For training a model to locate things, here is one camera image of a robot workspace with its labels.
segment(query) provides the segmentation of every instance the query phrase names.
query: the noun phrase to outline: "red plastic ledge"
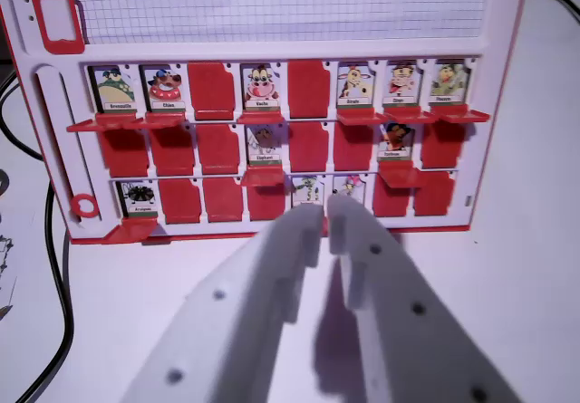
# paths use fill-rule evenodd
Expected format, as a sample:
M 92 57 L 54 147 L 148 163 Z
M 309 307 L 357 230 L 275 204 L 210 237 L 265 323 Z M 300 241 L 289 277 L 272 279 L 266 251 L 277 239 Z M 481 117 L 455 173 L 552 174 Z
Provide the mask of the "red plastic ledge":
M 282 166 L 248 166 L 242 186 L 244 187 L 270 187 L 284 184 L 284 171 Z
M 71 133 L 108 130 L 159 130 L 175 127 L 185 121 L 185 112 L 152 113 L 135 118 L 135 113 L 97 113 L 94 120 L 84 120 L 66 128 Z
M 280 110 L 258 111 L 244 110 L 242 116 L 237 120 L 238 124 L 259 125 L 259 124 L 279 124 L 284 122 Z
M 424 176 L 411 160 L 381 161 L 379 175 L 390 188 L 419 188 L 425 185 Z
M 431 124 L 437 115 L 423 111 L 420 106 L 387 107 L 384 114 L 389 120 L 405 124 Z
M 103 245 L 138 243 L 149 237 L 157 227 L 157 217 L 124 217 L 101 241 Z
M 487 122 L 490 116 L 482 111 L 470 110 L 467 104 L 431 106 L 431 114 L 452 124 Z
M 347 126 L 378 125 L 387 121 L 387 118 L 374 111 L 372 107 L 362 109 L 338 109 L 338 120 Z

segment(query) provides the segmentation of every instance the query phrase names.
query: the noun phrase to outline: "cartoon duck card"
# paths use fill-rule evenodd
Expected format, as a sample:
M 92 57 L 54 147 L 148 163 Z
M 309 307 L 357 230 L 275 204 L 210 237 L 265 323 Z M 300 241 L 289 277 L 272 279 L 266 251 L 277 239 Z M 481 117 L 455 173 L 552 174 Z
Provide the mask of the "cartoon duck card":
M 250 165 L 276 165 L 282 163 L 281 124 L 246 126 L 247 162 Z
M 422 74 L 413 61 L 387 64 L 383 107 L 417 106 Z
M 411 160 L 414 129 L 391 121 L 379 125 L 379 131 L 381 136 L 377 152 L 379 161 Z
M 336 83 L 338 108 L 371 107 L 374 72 L 367 62 L 340 62 Z
M 280 75 L 269 63 L 242 65 L 245 110 L 280 108 Z
M 313 177 L 292 178 L 292 206 L 301 204 L 318 204 L 324 201 L 324 183 Z
M 366 182 L 360 175 L 335 175 L 333 177 L 333 193 L 352 197 L 361 204 L 364 204 L 364 190 Z
M 431 84 L 430 104 L 462 104 L 468 83 L 469 72 L 462 60 L 438 61 Z
M 117 181 L 117 193 L 125 217 L 157 217 L 157 202 L 151 182 Z
M 89 68 L 97 110 L 103 113 L 137 111 L 131 77 L 118 65 Z
M 184 111 L 181 96 L 181 74 L 169 65 L 141 66 L 141 75 L 150 111 Z

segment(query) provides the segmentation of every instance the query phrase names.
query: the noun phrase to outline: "white plastic board frame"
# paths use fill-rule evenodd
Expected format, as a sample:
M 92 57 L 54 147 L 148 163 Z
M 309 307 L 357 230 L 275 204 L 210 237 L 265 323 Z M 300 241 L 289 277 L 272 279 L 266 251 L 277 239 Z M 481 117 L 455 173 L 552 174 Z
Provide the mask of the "white plastic board frame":
M 455 177 L 453 200 L 449 206 L 448 214 L 446 216 L 417 217 L 413 214 L 411 197 L 406 216 L 380 219 L 389 228 L 469 225 L 475 199 L 468 197 L 474 197 L 478 191 L 510 47 L 517 27 L 520 1 L 487 0 L 481 35 L 473 37 L 323 42 L 86 44 L 84 52 L 80 54 L 50 54 L 45 50 L 39 25 L 33 17 L 34 9 L 30 0 L 0 0 L 0 4 L 20 81 L 66 225 L 71 239 L 82 240 L 105 237 L 120 223 L 121 219 L 121 210 L 111 184 L 112 181 L 121 180 L 121 178 L 110 178 L 108 169 L 103 163 L 97 136 L 95 133 L 89 132 L 66 132 L 68 126 L 94 118 L 94 100 L 85 76 L 86 67 L 109 63 L 128 64 L 131 68 L 135 68 L 133 75 L 139 75 L 137 67 L 147 63 L 180 63 L 183 74 L 186 74 L 187 66 L 185 65 L 188 62 L 219 61 L 231 63 L 231 68 L 227 68 L 227 70 L 233 73 L 236 88 L 240 88 L 240 63 L 280 62 L 282 66 L 281 83 L 282 87 L 286 87 L 285 68 L 288 60 L 317 58 L 324 62 L 328 61 L 329 64 L 325 65 L 325 68 L 331 72 L 332 87 L 327 119 L 329 127 L 332 127 L 336 118 L 335 77 L 338 62 L 379 61 L 379 64 L 376 65 L 373 107 L 377 111 L 382 111 L 382 88 L 386 78 L 386 62 L 397 59 L 427 59 L 427 63 L 423 65 L 420 106 L 423 110 L 430 111 L 427 91 L 430 88 L 431 73 L 435 61 L 440 58 L 477 58 L 475 62 L 477 70 L 472 72 L 467 103 L 471 109 L 491 114 L 492 120 L 469 125 L 471 130 L 468 130 L 468 139 L 463 144 L 459 164 L 452 169 L 457 170 L 457 176 Z M 68 22 L 51 21 L 50 18 L 47 19 L 46 23 L 56 27 L 62 25 L 63 30 L 68 27 Z M 42 93 L 38 82 L 42 87 L 50 87 L 51 89 Z M 134 82 L 134 86 L 140 88 L 140 83 Z M 140 90 L 136 90 L 135 94 L 137 116 L 142 117 L 146 111 L 144 96 Z M 186 117 L 189 122 L 195 125 L 198 121 L 194 119 L 189 96 L 185 97 L 185 102 Z M 237 89 L 234 121 L 241 115 L 242 106 L 241 91 Z M 283 116 L 288 120 L 287 99 L 281 100 L 281 109 Z M 215 122 L 233 123 L 234 121 Z M 243 127 L 237 129 L 240 133 L 243 132 Z M 418 126 L 416 129 L 412 157 L 415 165 L 420 167 L 422 127 Z M 150 160 L 148 179 L 155 180 L 158 177 L 155 174 L 149 146 L 148 153 Z M 239 176 L 246 168 L 243 155 L 242 152 Z M 372 153 L 371 171 L 358 172 L 361 174 L 369 173 L 364 202 L 369 209 L 372 209 L 373 177 L 377 172 L 375 160 L 376 145 Z M 288 174 L 289 169 L 287 166 L 284 168 Z M 332 148 L 330 148 L 329 166 L 326 174 L 332 173 L 333 170 Z M 316 173 L 309 172 L 302 175 L 312 176 Z M 293 172 L 292 176 L 301 176 L 301 174 Z M 203 177 L 198 165 L 194 170 L 193 177 Z M 79 218 L 73 214 L 69 197 L 79 194 L 89 194 L 96 197 L 99 203 L 100 216 Z M 158 216 L 159 225 L 153 235 L 227 235 L 254 233 L 261 230 L 267 222 L 249 220 L 246 192 L 244 192 L 244 206 L 242 222 L 232 223 L 208 223 L 202 210 L 202 217 L 198 224 L 166 225 L 161 210 Z M 290 206 L 291 199 L 288 195 L 286 209 Z

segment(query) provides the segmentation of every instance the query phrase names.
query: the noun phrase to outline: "character card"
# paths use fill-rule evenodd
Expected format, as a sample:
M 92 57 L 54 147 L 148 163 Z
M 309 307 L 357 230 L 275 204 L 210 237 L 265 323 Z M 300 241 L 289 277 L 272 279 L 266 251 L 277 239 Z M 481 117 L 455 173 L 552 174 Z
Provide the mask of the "character card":
M 292 178 L 292 206 L 318 204 L 324 201 L 324 183 L 318 177 Z
M 97 110 L 103 113 L 137 111 L 131 77 L 117 65 L 89 67 Z
M 438 61 L 431 84 L 431 104 L 462 104 L 468 91 L 469 72 L 462 60 Z
M 242 65 L 245 110 L 278 110 L 280 108 L 280 75 L 269 63 Z
M 151 180 L 117 181 L 117 193 L 125 217 L 157 216 L 157 200 Z
M 422 74 L 415 62 L 389 62 L 382 97 L 383 107 L 417 106 Z
M 246 126 L 247 162 L 250 165 L 282 163 L 283 130 L 278 124 Z
M 398 122 L 387 122 L 379 126 L 381 141 L 377 159 L 410 160 L 415 130 Z
M 174 73 L 169 65 L 141 66 L 141 75 L 150 111 L 185 110 L 181 75 Z
M 367 62 L 340 62 L 336 105 L 339 108 L 372 106 L 374 72 Z
M 333 177 L 333 193 L 352 197 L 364 204 L 366 182 L 359 175 L 335 175 Z

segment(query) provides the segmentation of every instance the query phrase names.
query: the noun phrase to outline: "screw hole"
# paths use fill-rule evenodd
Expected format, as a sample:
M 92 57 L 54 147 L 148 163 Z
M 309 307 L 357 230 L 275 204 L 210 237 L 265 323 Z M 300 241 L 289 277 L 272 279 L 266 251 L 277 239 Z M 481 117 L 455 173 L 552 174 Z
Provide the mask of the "screw hole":
M 474 387 L 471 389 L 471 398 L 478 403 L 484 403 L 488 401 L 488 393 L 480 387 Z
M 167 382 L 170 385 L 175 385 L 183 380 L 183 371 L 180 369 L 170 369 L 167 373 Z
M 417 314 L 417 315 L 423 315 L 427 310 L 425 308 L 425 305 L 423 305 L 420 302 L 415 302 L 412 306 L 411 306 L 412 311 Z
M 217 301 L 221 301 L 222 299 L 226 298 L 226 292 L 221 289 L 217 289 L 214 291 L 214 299 Z

